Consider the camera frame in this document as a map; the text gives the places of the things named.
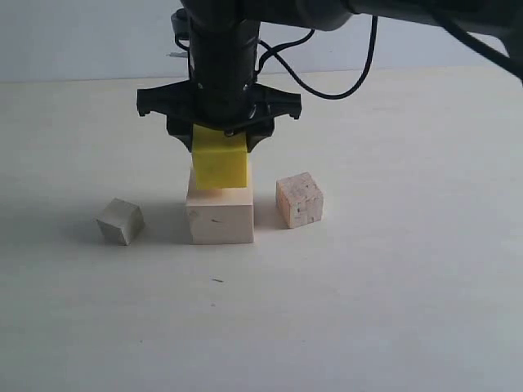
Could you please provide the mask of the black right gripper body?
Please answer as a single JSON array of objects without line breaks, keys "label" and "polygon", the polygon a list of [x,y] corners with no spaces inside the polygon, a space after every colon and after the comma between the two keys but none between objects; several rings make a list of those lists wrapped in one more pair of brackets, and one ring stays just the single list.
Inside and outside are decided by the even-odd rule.
[{"label": "black right gripper body", "polygon": [[140,89],[136,106],[142,117],[152,112],[214,130],[239,131],[288,115],[298,119],[298,94],[262,86],[254,75],[259,24],[236,24],[212,32],[189,26],[189,78]]}]

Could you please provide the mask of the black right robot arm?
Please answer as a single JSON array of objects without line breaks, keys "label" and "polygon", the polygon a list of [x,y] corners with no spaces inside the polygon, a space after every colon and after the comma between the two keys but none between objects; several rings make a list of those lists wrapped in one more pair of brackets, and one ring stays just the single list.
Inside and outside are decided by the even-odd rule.
[{"label": "black right robot arm", "polygon": [[254,148],[270,137],[275,119],[299,118],[298,94],[258,83],[261,23],[332,31],[352,16],[437,25],[517,78],[522,75],[519,1],[185,1],[172,16],[177,41],[189,43],[189,77],[137,92],[140,116],[165,116],[167,130],[191,147],[194,126],[226,136],[243,134]]}]

